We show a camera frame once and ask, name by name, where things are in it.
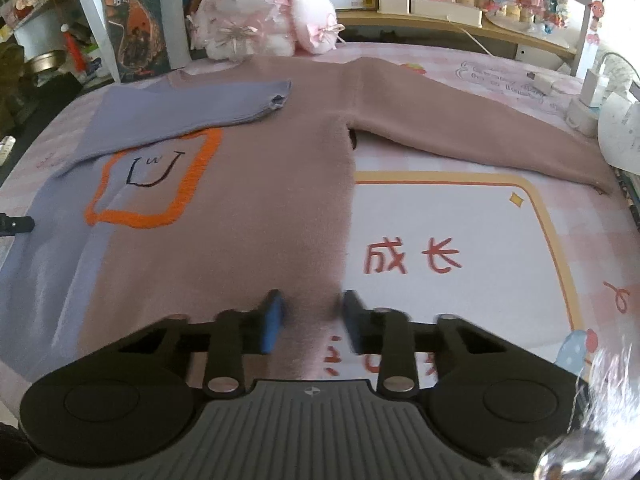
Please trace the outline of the purple and mauve sweater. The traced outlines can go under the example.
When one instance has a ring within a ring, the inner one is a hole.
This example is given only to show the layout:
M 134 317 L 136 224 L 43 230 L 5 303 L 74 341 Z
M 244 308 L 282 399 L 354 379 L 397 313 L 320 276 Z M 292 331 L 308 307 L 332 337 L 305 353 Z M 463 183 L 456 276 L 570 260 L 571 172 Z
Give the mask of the purple and mauve sweater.
M 311 377 L 341 293 L 360 131 L 617 188 L 593 143 L 379 58 L 253 56 L 114 86 L 2 264 L 2 367 L 34 382 L 166 316 L 208 322 L 277 289 L 288 319 L 255 372 Z

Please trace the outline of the metal bowl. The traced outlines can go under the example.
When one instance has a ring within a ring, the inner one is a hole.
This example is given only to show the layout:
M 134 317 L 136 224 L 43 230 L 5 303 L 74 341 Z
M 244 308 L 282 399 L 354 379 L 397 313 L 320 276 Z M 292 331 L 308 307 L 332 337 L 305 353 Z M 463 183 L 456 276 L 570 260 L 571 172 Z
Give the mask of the metal bowl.
M 58 70 L 66 62 L 64 50 L 51 50 L 34 56 L 25 63 L 24 75 L 34 76 L 48 70 Z

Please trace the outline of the red tassel ornament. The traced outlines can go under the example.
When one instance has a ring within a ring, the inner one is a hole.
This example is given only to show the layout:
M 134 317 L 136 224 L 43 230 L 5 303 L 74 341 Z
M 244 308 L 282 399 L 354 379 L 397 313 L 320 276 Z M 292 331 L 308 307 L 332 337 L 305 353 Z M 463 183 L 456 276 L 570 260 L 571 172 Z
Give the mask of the red tassel ornament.
M 60 31 L 62 32 L 62 35 L 64 37 L 68 53 L 70 54 L 74 62 L 75 70 L 77 70 L 78 73 L 85 73 L 85 71 L 87 70 L 87 64 L 75 37 L 70 32 L 70 26 L 68 26 L 67 24 L 62 24 L 60 27 Z

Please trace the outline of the Harry Potter book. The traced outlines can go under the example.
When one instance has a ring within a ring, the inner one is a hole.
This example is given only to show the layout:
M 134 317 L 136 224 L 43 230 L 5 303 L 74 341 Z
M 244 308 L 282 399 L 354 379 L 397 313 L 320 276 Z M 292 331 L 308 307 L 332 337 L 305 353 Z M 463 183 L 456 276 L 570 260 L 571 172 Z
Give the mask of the Harry Potter book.
M 160 0 L 104 0 L 104 16 L 121 82 L 170 70 Z

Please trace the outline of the white phone charger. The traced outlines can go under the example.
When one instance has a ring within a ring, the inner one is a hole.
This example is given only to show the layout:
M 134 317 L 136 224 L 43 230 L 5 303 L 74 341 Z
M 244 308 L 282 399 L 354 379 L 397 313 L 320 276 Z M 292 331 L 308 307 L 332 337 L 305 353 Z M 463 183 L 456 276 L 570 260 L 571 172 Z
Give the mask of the white phone charger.
M 623 55 L 605 51 L 588 68 L 580 92 L 570 99 L 565 122 L 588 139 L 598 134 L 600 110 L 613 93 L 626 96 L 638 72 Z

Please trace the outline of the wooden shelf board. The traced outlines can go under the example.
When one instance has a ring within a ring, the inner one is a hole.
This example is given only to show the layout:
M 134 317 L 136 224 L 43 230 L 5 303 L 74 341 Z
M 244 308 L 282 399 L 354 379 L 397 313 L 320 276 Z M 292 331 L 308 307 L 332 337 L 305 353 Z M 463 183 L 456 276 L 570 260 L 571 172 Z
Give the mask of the wooden shelf board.
M 378 11 L 338 11 L 338 21 L 345 26 L 376 26 L 391 28 L 410 28 L 419 30 L 440 30 L 441 32 L 468 32 L 474 37 L 495 39 L 508 44 L 521 44 L 539 50 L 553 53 L 560 58 L 573 61 L 576 50 L 571 47 L 562 47 L 551 41 L 529 36 L 524 32 L 492 24 L 488 18 L 482 16 L 480 26 L 465 25 L 457 22 L 439 20 L 438 18 L 426 18 L 414 14 L 381 13 Z

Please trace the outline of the white paper sheet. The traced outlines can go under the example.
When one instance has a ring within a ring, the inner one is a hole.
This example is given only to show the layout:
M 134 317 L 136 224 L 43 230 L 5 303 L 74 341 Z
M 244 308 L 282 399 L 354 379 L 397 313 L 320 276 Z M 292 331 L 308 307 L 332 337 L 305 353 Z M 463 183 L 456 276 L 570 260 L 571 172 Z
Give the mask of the white paper sheet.
M 631 174 L 640 171 L 639 102 L 612 93 L 600 108 L 598 143 L 606 162 Z

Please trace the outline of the pink white plush bunny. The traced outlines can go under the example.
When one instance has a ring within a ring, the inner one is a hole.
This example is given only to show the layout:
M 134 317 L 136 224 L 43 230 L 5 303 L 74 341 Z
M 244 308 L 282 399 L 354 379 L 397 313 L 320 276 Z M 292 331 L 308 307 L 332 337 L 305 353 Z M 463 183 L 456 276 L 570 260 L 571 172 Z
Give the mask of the pink white plush bunny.
M 214 61 L 325 54 L 344 30 L 330 0 L 200 0 L 188 27 L 190 47 Z

